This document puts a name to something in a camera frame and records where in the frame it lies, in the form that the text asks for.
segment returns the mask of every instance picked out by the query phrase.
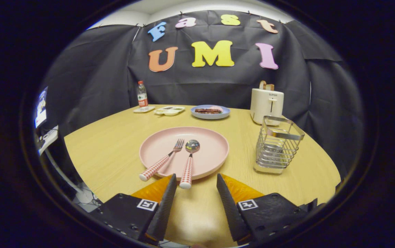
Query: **pink letter i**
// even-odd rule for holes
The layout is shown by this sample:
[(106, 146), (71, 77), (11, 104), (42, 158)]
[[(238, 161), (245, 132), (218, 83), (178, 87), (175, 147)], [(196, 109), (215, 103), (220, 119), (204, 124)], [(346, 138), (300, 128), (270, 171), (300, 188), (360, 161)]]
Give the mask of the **pink letter i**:
[(278, 69), (279, 66), (274, 62), (274, 57), (272, 55), (273, 46), (264, 43), (256, 43), (256, 46), (259, 47), (260, 53), (262, 54), (260, 66), (268, 69)]

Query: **computer screen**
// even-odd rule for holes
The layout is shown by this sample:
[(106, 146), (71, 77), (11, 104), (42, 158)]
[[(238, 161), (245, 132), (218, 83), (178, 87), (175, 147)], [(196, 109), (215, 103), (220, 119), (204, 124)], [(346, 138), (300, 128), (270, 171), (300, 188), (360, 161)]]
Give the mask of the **computer screen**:
[(46, 120), (46, 95), (48, 94), (48, 88), (44, 88), (38, 97), (37, 101), (37, 117), (35, 118), (35, 128), (39, 127)]

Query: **yellow letter m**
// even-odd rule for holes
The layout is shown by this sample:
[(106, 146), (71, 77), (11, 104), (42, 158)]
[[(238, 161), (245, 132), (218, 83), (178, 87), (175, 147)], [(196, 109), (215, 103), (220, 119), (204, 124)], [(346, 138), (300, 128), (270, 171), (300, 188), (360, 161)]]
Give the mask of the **yellow letter m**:
[(191, 64), (193, 67), (203, 67), (207, 61), (208, 65), (213, 65), (216, 61), (217, 66), (233, 66), (234, 61), (231, 60), (231, 41), (218, 41), (217, 44), (211, 49), (205, 41), (198, 41), (191, 44), (194, 47), (194, 62)]

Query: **bottle label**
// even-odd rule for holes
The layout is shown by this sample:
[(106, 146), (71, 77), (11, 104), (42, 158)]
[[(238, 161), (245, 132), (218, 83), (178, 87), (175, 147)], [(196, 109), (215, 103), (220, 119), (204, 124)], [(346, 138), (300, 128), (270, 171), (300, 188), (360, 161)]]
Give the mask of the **bottle label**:
[(138, 103), (139, 103), (139, 107), (148, 106), (147, 94), (139, 94), (138, 95)]

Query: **wire utensil holder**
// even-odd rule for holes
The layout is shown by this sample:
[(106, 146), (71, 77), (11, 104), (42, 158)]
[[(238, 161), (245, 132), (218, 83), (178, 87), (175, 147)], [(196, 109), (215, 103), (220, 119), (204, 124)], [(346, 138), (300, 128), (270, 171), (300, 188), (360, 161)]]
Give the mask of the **wire utensil holder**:
[[(279, 121), (278, 126), (268, 123)], [(287, 118), (264, 116), (256, 146), (254, 170), (281, 174), (298, 150), (304, 132)]]

